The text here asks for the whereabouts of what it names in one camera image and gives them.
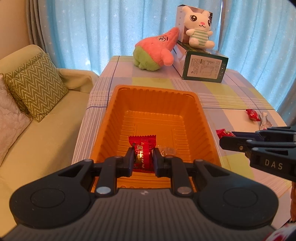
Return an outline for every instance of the checkered tablecloth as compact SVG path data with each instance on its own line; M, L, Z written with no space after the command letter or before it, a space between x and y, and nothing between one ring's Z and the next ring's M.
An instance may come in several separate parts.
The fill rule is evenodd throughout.
M238 72L227 69L222 83L182 80L173 66L150 72L133 65L133 57L114 56L90 93L88 106L79 131L72 164L89 158L108 102L117 85L140 85L191 91L198 95L216 141L222 167L256 180L279 197L279 211L273 226L281 227L289 218L291 182L249 166L243 153L222 150L217 129L257 131L259 124L250 121L245 109L267 112L274 126L286 124L264 97Z

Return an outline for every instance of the beige sofa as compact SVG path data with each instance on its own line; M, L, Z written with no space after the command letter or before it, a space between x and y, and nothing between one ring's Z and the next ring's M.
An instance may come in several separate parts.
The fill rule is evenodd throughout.
M0 73L13 71L41 51L38 46L29 45L12 53L0 60ZM84 70L58 69L58 73L69 93L41 122L32 120L0 166L0 237L15 226L9 209L12 193L24 184L71 165L89 92L98 76Z

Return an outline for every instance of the sofa armrest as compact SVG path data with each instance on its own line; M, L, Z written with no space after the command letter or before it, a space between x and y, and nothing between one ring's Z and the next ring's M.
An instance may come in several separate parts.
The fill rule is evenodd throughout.
M64 85L69 90L90 93L99 76L88 70L57 69Z

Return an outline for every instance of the green box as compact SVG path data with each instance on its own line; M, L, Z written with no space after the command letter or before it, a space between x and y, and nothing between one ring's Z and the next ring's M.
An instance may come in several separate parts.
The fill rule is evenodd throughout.
M184 80L221 83L228 57L212 49L196 49L189 44L177 42L172 54L173 66Z

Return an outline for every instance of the throw pillow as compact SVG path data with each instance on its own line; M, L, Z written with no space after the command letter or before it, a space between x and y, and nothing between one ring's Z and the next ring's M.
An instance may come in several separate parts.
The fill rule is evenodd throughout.
M4 83L3 75L0 74L0 165L8 149L31 120L20 111Z
M14 77L16 77L20 72L22 72L26 68L30 67L33 63L35 63L37 60L39 60L42 56L43 56L43 53L39 53L35 57L31 58L26 63L22 64L20 67L18 67L17 69L15 69L14 71L12 71L10 73L3 74L4 82L7 85L8 90L10 91L12 97L14 98L17 106L19 107L19 109L22 112L24 112L26 114L29 114L28 108L26 107L26 105L24 104L24 102L18 97L18 95L14 92L14 90L13 90L13 88L12 88L12 86L11 86L10 83L11 83L11 80Z
M38 122L69 91L64 86L48 54L20 72L10 84Z

